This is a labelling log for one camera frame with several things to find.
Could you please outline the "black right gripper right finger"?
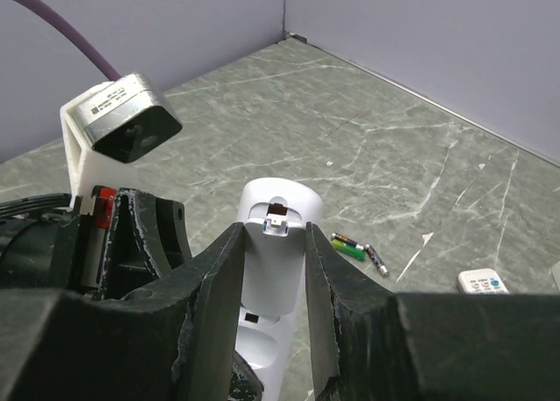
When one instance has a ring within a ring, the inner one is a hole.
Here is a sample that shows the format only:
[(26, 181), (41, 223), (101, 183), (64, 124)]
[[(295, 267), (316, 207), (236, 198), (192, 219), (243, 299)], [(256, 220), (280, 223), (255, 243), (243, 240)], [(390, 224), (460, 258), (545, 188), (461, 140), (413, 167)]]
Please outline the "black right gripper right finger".
[(305, 228), (318, 400), (556, 400), (555, 295), (390, 292)]

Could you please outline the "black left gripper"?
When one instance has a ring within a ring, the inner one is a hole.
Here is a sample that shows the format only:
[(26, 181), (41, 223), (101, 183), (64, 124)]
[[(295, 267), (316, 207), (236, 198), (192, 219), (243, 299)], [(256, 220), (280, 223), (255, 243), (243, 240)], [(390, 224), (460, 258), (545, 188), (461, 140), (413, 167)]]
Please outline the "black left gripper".
[(184, 204), (134, 188), (98, 186), (85, 214), (65, 221), (65, 288), (90, 299), (126, 299), (167, 281), (191, 260)]

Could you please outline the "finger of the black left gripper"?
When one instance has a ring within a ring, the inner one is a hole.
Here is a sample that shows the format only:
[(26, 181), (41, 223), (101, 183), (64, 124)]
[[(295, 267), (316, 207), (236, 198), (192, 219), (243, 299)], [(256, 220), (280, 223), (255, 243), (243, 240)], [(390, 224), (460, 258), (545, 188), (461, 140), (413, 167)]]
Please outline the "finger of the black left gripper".
[(238, 352), (234, 352), (227, 400), (261, 401), (263, 390), (263, 383), (249, 363)]

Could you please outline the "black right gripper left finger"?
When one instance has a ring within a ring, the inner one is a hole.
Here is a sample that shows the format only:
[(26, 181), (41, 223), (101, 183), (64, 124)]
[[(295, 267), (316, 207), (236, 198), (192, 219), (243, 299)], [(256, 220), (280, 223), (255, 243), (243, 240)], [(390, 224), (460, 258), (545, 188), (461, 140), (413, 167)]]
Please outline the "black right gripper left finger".
[(226, 399), (243, 267), (243, 227), (234, 223), (122, 299), (2, 291), (2, 399)]

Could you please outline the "white remote with orange button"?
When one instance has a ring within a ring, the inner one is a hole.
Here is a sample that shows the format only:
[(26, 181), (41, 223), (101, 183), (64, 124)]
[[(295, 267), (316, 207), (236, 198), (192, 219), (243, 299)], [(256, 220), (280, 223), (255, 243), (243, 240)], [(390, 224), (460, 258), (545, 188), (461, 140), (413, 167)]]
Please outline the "white remote with orange button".
[(324, 203), (314, 190), (281, 178), (250, 181), (236, 220), (244, 227), (244, 276), (235, 350), (277, 400), (305, 283), (305, 228)]

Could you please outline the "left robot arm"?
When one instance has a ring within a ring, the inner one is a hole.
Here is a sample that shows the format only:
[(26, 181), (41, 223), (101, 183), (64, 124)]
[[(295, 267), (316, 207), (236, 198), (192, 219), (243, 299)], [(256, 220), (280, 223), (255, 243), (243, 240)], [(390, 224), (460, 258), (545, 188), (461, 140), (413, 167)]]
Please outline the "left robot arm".
[(131, 188), (5, 202), (2, 399), (261, 399), (235, 347), (243, 240), (194, 255), (183, 205)]

